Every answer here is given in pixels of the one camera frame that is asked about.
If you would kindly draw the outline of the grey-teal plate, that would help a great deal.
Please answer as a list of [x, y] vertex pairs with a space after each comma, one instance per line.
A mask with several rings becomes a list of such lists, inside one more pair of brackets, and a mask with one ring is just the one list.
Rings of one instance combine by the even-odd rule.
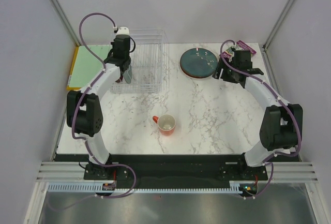
[[124, 72], [123, 78], [127, 84], [132, 82], [132, 67], [129, 66], [128, 69]]

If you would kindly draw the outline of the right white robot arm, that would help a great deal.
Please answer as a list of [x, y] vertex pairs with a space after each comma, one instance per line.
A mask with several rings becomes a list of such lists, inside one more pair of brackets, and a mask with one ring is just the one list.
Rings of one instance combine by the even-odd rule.
[[257, 144], [244, 153], [245, 161], [237, 166], [238, 176], [249, 179], [255, 174], [255, 167], [264, 165], [278, 155], [294, 157], [302, 141], [303, 109], [283, 99], [267, 82], [259, 68], [253, 68], [249, 50], [230, 49], [231, 57], [223, 52], [215, 79], [240, 84], [259, 103], [264, 116]]

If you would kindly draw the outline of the red plate teal flower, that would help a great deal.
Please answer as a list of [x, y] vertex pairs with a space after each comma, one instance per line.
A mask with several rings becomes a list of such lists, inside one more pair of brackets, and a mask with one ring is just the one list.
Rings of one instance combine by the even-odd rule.
[[211, 66], [180, 64], [180, 68], [186, 76], [194, 79], [205, 79], [215, 72], [215, 68], [212, 68]]

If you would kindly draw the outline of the dark teal blossom plate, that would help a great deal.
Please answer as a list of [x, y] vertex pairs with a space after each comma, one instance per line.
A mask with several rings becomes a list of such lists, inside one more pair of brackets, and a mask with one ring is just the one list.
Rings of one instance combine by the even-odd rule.
[[218, 59], [211, 51], [205, 48], [192, 48], [181, 55], [179, 65], [180, 64], [211, 66], [216, 69]]

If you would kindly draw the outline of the dark red floral plate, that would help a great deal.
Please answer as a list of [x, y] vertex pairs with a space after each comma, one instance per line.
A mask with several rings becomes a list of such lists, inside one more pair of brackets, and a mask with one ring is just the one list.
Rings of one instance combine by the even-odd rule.
[[116, 80], [115, 82], [116, 82], [116, 83], [121, 83], [122, 80], [123, 80], [123, 76], [120, 76], [120, 78], [119, 78], [118, 80]]

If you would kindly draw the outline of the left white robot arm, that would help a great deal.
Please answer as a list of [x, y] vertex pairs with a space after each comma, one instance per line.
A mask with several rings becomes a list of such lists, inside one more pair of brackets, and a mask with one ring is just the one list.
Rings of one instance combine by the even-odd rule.
[[75, 140], [84, 141], [89, 160], [97, 165], [95, 172], [102, 179], [110, 178], [114, 170], [109, 162], [110, 153], [101, 136], [103, 114], [100, 100], [131, 69], [130, 35], [117, 34], [111, 45], [112, 49], [98, 74], [80, 90], [69, 91], [67, 94], [67, 125]]

